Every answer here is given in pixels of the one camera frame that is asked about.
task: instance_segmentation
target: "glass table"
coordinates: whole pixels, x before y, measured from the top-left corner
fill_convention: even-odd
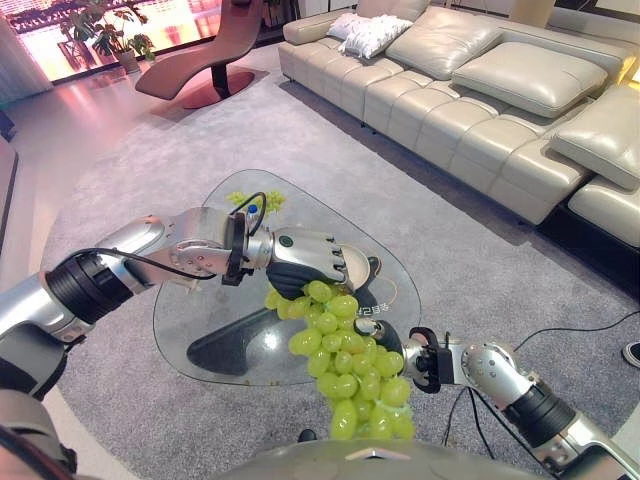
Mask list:
[[[264,220],[274,230],[305,227],[332,233],[339,244],[353,245],[382,262],[368,285],[373,302],[361,306],[360,316],[391,323],[401,338],[420,324],[420,299],[413,281],[391,252],[363,230],[286,180],[263,170],[234,173],[218,185],[204,206],[232,210],[232,192],[251,194],[278,190],[286,200]],[[277,318],[264,308],[268,281],[263,271],[245,276],[238,287],[219,279],[201,281],[195,289],[165,283],[153,315],[156,343],[179,372],[207,381],[240,385],[287,385],[313,379],[306,358],[291,355],[289,338],[305,328],[304,320]]]

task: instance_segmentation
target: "robotic arm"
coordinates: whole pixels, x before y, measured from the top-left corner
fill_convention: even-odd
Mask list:
[[[532,453],[563,479],[640,480],[640,467],[582,412],[574,410],[531,371],[517,364],[508,345],[450,339],[441,344],[425,327],[401,342],[387,322],[357,319],[361,333],[404,355],[404,375],[426,393],[462,385],[489,397],[518,429]]]
[[[71,346],[100,318],[163,281],[193,287],[221,275],[223,284],[238,285],[265,268],[274,287],[295,298],[313,279],[347,280],[330,235],[300,228],[272,232],[261,223],[256,208],[248,214],[200,207],[174,217],[149,215],[3,293],[0,388],[42,399],[62,374]]]

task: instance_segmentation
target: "throw pillow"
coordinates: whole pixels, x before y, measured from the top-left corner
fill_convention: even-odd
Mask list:
[[[411,25],[413,22],[395,15],[373,17],[368,23],[358,24],[338,51],[364,58],[375,57]]]
[[[327,35],[345,40],[361,24],[369,23],[370,21],[370,18],[361,17],[356,13],[343,13],[331,24]]]

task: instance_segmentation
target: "floor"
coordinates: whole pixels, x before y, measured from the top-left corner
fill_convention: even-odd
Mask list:
[[[116,69],[60,85],[7,109],[16,124],[12,145],[20,161],[0,256],[2,290],[38,271],[57,212],[94,159],[150,110],[166,108],[163,101],[135,93],[135,80],[136,75],[127,77]],[[180,116],[165,116],[165,120],[180,121]],[[92,439],[59,392],[49,394],[45,404],[63,442],[78,450],[81,473],[135,478]],[[618,434],[620,443],[630,445],[636,457],[640,456],[639,440],[632,433],[639,427],[640,408],[636,408]]]

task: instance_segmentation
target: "gray rug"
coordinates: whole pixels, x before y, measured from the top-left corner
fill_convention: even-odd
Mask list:
[[[58,217],[44,267],[135,217],[200,205],[228,175],[260,168],[305,189],[395,254],[418,288],[423,323],[437,332],[517,344],[539,328],[596,327],[637,308],[505,209],[286,82],[275,46],[241,63],[268,75],[190,115],[168,106],[141,118],[96,162]],[[206,384],[174,371],[153,337],[156,293],[102,319],[74,349],[60,382],[78,418],[131,470],[158,480],[202,478],[295,441],[303,428],[326,437],[329,413],[312,385]],[[522,363],[613,434],[639,398],[638,371],[619,353],[640,338],[639,324],[539,335],[523,347]],[[419,438],[440,442],[457,393],[413,392]],[[499,459],[538,471],[483,409],[480,421]],[[466,397],[450,442],[483,453]]]

